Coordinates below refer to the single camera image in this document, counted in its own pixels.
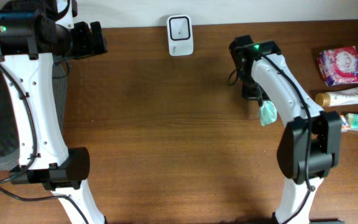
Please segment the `teal snack bag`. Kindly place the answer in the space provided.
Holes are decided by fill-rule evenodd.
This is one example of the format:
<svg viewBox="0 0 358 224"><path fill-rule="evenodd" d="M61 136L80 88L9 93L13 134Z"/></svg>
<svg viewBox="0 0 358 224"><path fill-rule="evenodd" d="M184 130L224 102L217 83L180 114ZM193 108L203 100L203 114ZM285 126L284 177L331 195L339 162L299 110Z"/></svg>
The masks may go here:
<svg viewBox="0 0 358 224"><path fill-rule="evenodd" d="M277 109L275 105L269 101L263 101L259 108L260 123L262 126L266 126L276 122L277 120Z"/></svg>

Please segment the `purple tissue pack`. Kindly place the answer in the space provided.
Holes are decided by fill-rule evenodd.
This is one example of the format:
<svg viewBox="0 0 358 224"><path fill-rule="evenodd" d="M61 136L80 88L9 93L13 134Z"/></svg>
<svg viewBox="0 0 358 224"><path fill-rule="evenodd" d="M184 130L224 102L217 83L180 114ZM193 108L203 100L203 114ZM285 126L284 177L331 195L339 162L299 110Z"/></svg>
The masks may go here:
<svg viewBox="0 0 358 224"><path fill-rule="evenodd" d="M358 83L358 52L355 46L324 50L317 60L327 86Z"/></svg>

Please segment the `white cream tube gold cap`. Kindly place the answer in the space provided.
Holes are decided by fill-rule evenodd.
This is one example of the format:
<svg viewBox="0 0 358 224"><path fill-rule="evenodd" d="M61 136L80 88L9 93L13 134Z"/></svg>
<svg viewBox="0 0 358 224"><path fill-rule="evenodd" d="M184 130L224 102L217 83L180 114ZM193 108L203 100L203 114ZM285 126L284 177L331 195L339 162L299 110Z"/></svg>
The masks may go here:
<svg viewBox="0 0 358 224"><path fill-rule="evenodd" d="M318 93L315 102L322 106L358 105L358 87L342 91Z"/></svg>

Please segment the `orange tissue packet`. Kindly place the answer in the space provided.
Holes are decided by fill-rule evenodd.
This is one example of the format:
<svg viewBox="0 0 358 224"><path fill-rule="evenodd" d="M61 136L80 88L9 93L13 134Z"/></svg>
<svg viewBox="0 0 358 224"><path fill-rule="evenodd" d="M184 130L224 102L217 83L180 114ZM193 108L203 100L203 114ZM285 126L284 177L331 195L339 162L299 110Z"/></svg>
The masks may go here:
<svg viewBox="0 0 358 224"><path fill-rule="evenodd" d="M351 128L349 126L346 117L344 115L340 115L340 119L341 119L341 131L347 132L348 130L350 130Z"/></svg>

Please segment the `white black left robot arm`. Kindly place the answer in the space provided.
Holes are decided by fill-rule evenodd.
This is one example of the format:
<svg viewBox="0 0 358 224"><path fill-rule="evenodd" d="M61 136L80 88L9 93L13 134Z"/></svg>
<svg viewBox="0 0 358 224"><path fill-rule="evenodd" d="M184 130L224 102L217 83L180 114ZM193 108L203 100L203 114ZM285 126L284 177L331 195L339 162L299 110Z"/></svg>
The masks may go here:
<svg viewBox="0 0 358 224"><path fill-rule="evenodd" d="M7 181L42 184L72 223L106 223L90 187L90 155L68 148L53 97L53 66L108 51L99 22L74 22L75 0L9 1L0 9L0 71L19 136L18 165Z"/></svg>

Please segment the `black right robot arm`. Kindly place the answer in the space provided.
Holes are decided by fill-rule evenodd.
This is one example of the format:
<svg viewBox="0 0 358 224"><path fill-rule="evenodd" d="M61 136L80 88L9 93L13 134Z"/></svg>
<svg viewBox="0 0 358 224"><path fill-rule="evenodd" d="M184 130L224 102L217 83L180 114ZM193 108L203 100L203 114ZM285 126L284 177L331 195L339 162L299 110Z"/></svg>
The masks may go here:
<svg viewBox="0 0 358 224"><path fill-rule="evenodd" d="M326 112L302 89L274 41L255 43L245 35L236 37L229 51L242 97L260 106L272 102L285 127L277 150L285 177L282 198L271 218L259 223L310 223L315 194L338 164L340 116Z"/></svg>

